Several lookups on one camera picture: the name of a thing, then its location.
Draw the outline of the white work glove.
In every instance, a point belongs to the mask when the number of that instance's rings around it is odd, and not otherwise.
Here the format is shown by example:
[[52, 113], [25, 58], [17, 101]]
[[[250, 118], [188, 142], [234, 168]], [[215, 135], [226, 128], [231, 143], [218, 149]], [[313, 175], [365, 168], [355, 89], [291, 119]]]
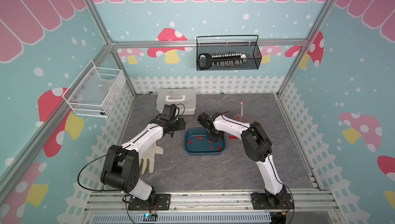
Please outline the white work glove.
[[162, 155], [164, 149], [154, 143], [151, 145], [146, 152], [143, 154], [141, 161], [139, 163], [139, 172], [141, 175], [146, 173], [151, 174], [154, 172], [155, 156]]

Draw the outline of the teal plastic storage box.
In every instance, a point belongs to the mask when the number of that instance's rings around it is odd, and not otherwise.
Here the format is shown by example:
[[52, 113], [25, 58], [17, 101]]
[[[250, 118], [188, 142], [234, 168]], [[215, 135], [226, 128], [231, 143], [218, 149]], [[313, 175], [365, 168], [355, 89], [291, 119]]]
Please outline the teal plastic storage box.
[[[196, 136], [203, 137], [203, 139], [196, 139]], [[224, 137], [217, 142], [212, 142], [205, 128], [191, 128], [186, 131], [184, 138], [184, 149], [190, 156], [216, 156], [222, 154], [226, 149]]]

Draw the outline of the green circuit board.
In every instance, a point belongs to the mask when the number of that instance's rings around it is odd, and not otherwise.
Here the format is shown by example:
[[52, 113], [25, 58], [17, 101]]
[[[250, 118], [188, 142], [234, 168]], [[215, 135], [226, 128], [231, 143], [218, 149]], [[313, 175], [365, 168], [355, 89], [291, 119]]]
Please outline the green circuit board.
[[158, 215], [157, 214], [145, 213], [143, 215], [143, 221], [144, 222], [156, 222], [157, 219], [158, 219]]

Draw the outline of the white plastic storage case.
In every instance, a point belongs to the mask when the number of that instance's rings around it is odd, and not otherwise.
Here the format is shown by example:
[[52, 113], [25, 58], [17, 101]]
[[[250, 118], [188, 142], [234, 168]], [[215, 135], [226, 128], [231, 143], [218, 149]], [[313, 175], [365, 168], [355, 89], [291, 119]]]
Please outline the white plastic storage case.
[[196, 110], [196, 92], [194, 89], [158, 89], [157, 110], [162, 113], [165, 105], [181, 104], [181, 113], [192, 116]]

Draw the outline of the socket set on rail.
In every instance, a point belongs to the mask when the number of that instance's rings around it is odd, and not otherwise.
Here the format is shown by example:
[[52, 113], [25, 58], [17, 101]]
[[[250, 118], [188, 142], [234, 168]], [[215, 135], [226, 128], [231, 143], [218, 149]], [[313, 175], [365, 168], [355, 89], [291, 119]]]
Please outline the socket set on rail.
[[198, 56], [196, 63], [199, 70], [208, 70], [211, 67], [219, 69], [220, 67], [233, 67], [235, 65], [241, 65], [243, 62], [246, 62], [246, 60], [247, 56], [240, 53], [230, 53], [223, 55], [211, 55], [204, 53]]

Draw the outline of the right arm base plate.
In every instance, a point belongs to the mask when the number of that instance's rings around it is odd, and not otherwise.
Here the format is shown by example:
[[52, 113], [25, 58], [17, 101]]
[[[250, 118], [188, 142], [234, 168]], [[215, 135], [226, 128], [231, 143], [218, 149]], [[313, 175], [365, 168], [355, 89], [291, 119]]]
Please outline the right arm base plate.
[[254, 210], [285, 210], [294, 209], [294, 200], [287, 190], [282, 189], [274, 195], [265, 191], [264, 193], [253, 192], [250, 194]]

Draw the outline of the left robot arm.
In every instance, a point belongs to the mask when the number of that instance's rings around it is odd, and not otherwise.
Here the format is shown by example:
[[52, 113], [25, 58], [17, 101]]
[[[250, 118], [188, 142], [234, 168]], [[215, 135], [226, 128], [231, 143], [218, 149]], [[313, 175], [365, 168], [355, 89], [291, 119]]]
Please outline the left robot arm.
[[103, 165], [101, 182], [132, 196], [148, 200], [154, 192], [153, 187], [139, 178], [141, 156], [164, 135], [173, 135], [175, 131], [184, 130], [183, 118], [172, 121], [154, 118], [143, 131], [128, 142], [109, 148]]

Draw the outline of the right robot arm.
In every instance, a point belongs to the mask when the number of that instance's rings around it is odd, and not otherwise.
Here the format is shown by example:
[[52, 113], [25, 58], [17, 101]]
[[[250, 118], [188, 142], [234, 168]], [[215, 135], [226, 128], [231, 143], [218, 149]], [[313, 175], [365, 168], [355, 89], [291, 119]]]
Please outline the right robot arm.
[[260, 170], [268, 199], [275, 203], [284, 200], [288, 192], [273, 162], [272, 141], [258, 122], [243, 123], [217, 112], [213, 115], [202, 113], [197, 121], [207, 130], [212, 142], [218, 141], [224, 133], [240, 139], [246, 155], [256, 162]]

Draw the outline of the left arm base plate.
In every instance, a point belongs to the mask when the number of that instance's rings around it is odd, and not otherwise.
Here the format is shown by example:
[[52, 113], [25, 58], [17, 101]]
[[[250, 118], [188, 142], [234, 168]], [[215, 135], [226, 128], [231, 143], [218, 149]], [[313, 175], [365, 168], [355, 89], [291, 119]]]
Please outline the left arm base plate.
[[171, 194], [154, 194], [147, 200], [133, 196], [128, 203], [128, 211], [168, 211], [170, 209]]

